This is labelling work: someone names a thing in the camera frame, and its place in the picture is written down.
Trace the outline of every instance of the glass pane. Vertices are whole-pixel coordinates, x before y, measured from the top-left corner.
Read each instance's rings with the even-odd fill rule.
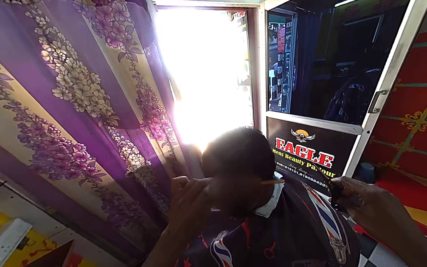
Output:
[[[269,110],[362,124],[408,2],[287,2],[269,11]]]
[[[201,150],[227,130],[253,126],[246,15],[159,7],[156,31],[177,100],[175,122],[182,140]]]

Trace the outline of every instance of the door handle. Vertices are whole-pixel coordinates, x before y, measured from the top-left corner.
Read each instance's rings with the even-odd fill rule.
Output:
[[[388,90],[381,90],[381,91],[375,92],[375,94],[373,95],[373,99],[371,100],[370,107],[368,108],[368,113],[380,112],[379,108],[375,108],[375,105],[377,103],[377,100],[378,100],[378,97],[380,96],[380,94],[388,94]]]

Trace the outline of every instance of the eagle logo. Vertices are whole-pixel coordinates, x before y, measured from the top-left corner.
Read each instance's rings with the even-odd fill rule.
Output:
[[[309,135],[305,130],[294,131],[293,129],[291,129],[291,134],[294,135],[294,137],[296,137],[296,140],[301,143],[305,143],[307,142],[307,140],[313,140],[314,138],[316,138],[315,134]]]

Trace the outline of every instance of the sign board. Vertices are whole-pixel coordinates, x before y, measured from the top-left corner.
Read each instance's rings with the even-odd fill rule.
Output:
[[[278,53],[284,52],[284,38],[286,36],[286,27],[278,29]]]
[[[330,179],[342,176],[357,136],[269,117],[267,123],[276,169],[330,196],[312,162]]]

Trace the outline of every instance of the scissors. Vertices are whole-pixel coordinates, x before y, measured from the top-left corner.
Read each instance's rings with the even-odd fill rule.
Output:
[[[336,185],[335,183],[333,183],[329,179],[329,177],[327,177],[327,175],[325,173],[323,173],[319,167],[317,167],[317,165],[314,162],[312,162],[312,165],[316,168],[317,172],[320,173],[322,175],[322,177],[324,178],[325,185],[327,186],[327,189],[329,189],[329,192],[331,193],[331,205],[332,205],[332,207],[334,209],[337,209],[338,211],[347,212],[343,207],[341,207],[337,204],[337,199],[342,196],[341,193],[342,193],[343,188]]]

